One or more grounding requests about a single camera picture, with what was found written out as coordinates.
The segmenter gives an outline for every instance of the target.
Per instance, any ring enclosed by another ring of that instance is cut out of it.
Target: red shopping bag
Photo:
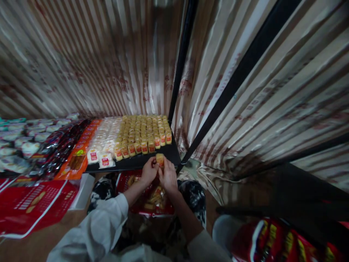
[[[0,192],[0,237],[24,238],[59,222],[78,188],[68,180],[22,186],[13,183]]]

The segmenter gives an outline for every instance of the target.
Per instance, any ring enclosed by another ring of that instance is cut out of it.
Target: red plastic basket
[[[119,174],[119,177],[116,182],[116,194],[120,194],[128,190],[128,181],[130,177],[134,175],[136,177],[142,176],[142,170],[132,170],[132,171],[123,171]],[[132,213],[145,215],[147,217],[170,217],[175,213],[169,199],[166,199],[164,208],[155,207],[154,209],[145,209],[144,204],[150,198],[152,192],[160,185],[158,178],[155,178],[152,184],[143,192],[139,197],[138,201],[130,208]]]

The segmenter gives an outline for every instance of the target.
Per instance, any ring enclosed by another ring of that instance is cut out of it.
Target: black metal pole
[[[197,4],[198,4],[198,0],[189,0],[188,8],[185,14],[182,40],[181,40],[181,45],[180,45],[178,59],[177,59],[176,75],[174,77],[174,83],[173,83],[170,111],[168,113],[168,122],[170,124],[172,123],[173,115],[175,113],[174,110],[176,108],[178,91],[181,85],[182,74],[183,74],[185,60],[186,60],[186,54],[189,48],[190,36],[192,35],[192,29],[194,25]]]
[[[261,29],[254,38],[252,44],[246,51],[246,54],[243,56],[240,64],[230,78],[221,96],[218,98],[212,111],[208,115],[205,123],[182,159],[181,164],[177,168],[177,174],[182,170],[183,166],[194,153],[195,149],[199,146],[200,142],[204,139],[205,135],[215,123],[218,116],[223,112],[224,108],[233,98],[243,81],[257,64],[276,35],[280,32],[286,21],[295,11],[300,1],[301,0],[278,0],[276,2]]]
[[[328,140],[326,142],[323,142],[317,146],[313,146],[309,149],[306,149],[306,150],[303,150],[299,153],[295,153],[293,155],[290,155],[290,156],[286,156],[284,158],[281,158],[281,159],[278,159],[278,160],[275,160],[269,164],[266,164],[265,166],[262,166],[261,168],[259,168],[258,170],[255,170],[255,171],[250,171],[246,174],[243,174],[241,176],[238,176],[236,178],[234,178],[232,181],[239,181],[241,179],[244,179],[244,178],[247,178],[249,176],[253,176],[253,175],[256,175],[256,174],[259,174],[260,172],[264,172],[264,171],[267,171],[269,169],[272,169],[274,167],[277,167],[279,165],[282,165],[284,163],[287,163],[287,162],[292,162],[292,161],[295,161],[295,160],[298,160],[298,159],[301,159],[301,158],[304,158],[304,157],[307,157],[307,156],[310,156],[310,155],[313,155],[313,154],[316,154],[316,153],[320,153],[324,150],[327,150],[327,149],[330,149],[332,147],[335,147],[335,146],[338,146],[340,144],[343,144],[343,143],[347,143],[349,142],[349,133],[346,133],[344,135],[341,135],[337,138],[333,138],[331,140]]]

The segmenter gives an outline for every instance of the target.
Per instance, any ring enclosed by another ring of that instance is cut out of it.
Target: orange package
[[[76,143],[72,152],[70,153],[67,161],[62,165],[58,174],[54,180],[78,180],[81,179],[82,174],[85,172],[87,161],[87,147],[90,140],[93,138],[97,127],[100,125],[101,120],[93,120],[85,131],[81,135],[79,141]]]

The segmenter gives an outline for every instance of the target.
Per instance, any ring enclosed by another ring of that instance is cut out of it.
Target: black and white pants
[[[92,190],[91,202],[88,207],[87,214],[97,207],[98,200],[108,200],[116,197],[115,179],[115,173],[111,173],[98,180]],[[204,189],[199,182],[194,180],[177,180],[177,184],[178,190],[183,195],[185,202],[201,222],[203,228],[206,228],[206,199]],[[123,233],[121,235],[122,241],[120,241],[120,239],[118,241],[118,244],[119,242],[123,242],[123,247],[119,250],[134,244],[134,242],[131,240],[132,237],[129,234],[129,230],[127,228],[123,228]],[[186,251],[186,240],[177,216],[174,216],[171,221],[171,224],[166,232],[166,243],[160,252],[170,258],[175,257],[178,253],[181,253],[183,257],[188,256]]]

